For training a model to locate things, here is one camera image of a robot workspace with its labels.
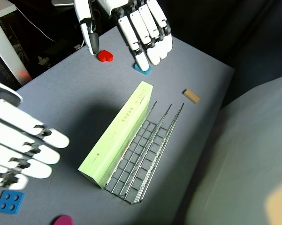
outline magenta round piece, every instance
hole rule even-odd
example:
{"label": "magenta round piece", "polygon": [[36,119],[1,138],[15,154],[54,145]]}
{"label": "magenta round piece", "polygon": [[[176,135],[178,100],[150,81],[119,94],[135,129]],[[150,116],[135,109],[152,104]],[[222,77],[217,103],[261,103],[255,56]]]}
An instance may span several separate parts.
{"label": "magenta round piece", "polygon": [[64,215],[64,216],[59,217],[55,221],[54,225],[74,225],[74,221],[71,216]]}

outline gray fabric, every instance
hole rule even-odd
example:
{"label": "gray fabric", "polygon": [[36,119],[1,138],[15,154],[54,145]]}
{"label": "gray fabric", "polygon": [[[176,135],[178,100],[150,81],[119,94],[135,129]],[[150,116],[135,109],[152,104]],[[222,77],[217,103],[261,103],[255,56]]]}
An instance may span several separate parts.
{"label": "gray fabric", "polygon": [[[114,54],[113,62],[98,61],[84,47],[19,90],[20,108],[66,134],[70,145],[58,150],[61,161],[50,178],[30,179],[18,214],[0,214],[0,225],[46,225],[61,214],[77,225],[169,224],[174,218],[234,70],[176,38],[147,76],[133,69],[116,28],[100,37],[100,47]],[[144,200],[129,205],[77,169],[142,80],[154,86],[154,116],[173,104],[166,124],[185,106]],[[197,105],[183,96],[187,88],[201,97]]]}
{"label": "gray fabric", "polygon": [[221,110],[210,162],[190,204],[190,225],[266,225],[265,201],[282,183],[282,77]]}

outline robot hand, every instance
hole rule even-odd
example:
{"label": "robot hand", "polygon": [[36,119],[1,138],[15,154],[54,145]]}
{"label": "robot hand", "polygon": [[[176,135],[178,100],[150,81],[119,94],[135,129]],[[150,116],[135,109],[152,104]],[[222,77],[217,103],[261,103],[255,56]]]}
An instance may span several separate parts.
{"label": "robot hand", "polygon": [[64,148],[69,139],[19,110],[22,97],[0,83],[0,187],[20,190],[28,178],[47,178],[48,164],[60,155],[50,146]]}
{"label": "robot hand", "polygon": [[[172,49],[169,23],[156,0],[97,0],[117,24],[128,43],[130,52],[141,70],[149,68],[148,61],[159,64]],[[99,50],[91,0],[74,0],[75,11],[81,24],[84,40],[91,54]]]}

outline light green rectangular block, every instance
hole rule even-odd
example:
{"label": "light green rectangular block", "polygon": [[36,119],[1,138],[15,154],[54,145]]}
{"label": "light green rectangular block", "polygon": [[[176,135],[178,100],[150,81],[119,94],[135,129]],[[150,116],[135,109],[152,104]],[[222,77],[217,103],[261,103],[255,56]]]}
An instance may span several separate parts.
{"label": "light green rectangular block", "polygon": [[104,188],[144,122],[153,86],[142,81],[78,170]]}

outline wooden block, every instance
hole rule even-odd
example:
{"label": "wooden block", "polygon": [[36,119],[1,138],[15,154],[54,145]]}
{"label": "wooden block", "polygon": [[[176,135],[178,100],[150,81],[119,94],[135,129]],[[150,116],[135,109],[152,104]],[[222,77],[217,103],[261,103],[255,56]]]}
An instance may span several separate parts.
{"label": "wooden block", "polygon": [[194,104],[197,104],[200,100],[200,98],[190,89],[185,90],[183,95],[185,95]]}

